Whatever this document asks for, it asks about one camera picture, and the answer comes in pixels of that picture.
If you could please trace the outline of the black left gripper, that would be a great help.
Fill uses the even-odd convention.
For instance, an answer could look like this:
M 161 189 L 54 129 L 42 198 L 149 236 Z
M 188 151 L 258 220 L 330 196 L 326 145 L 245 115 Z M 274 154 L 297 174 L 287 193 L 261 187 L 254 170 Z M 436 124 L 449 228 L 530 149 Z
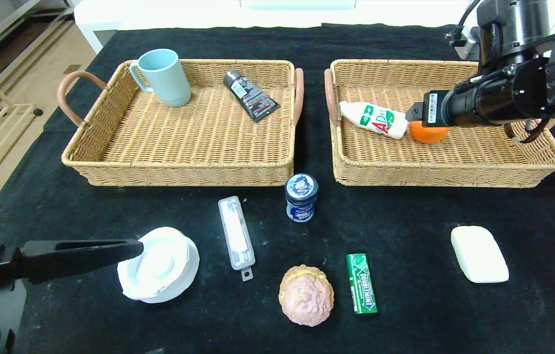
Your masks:
M 133 259 L 143 251 L 144 244 L 135 239 L 30 240 L 12 260 L 12 250 L 0 245 L 0 354 L 15 351 L 27 297 L 21 279 L 41 284 L 81 275 Z

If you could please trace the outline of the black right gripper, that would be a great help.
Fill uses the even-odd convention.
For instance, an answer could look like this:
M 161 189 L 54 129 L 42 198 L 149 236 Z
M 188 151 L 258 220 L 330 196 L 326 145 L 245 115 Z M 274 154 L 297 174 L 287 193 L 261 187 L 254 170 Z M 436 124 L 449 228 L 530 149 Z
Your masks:
M 464 81 L 449 90 L 431 90 L 423 102 L 414 102 L 405 113 L 407 121 L 424 127 L 479 127 L 488 119 L 481 111 L 480 97 L 488 81 Z

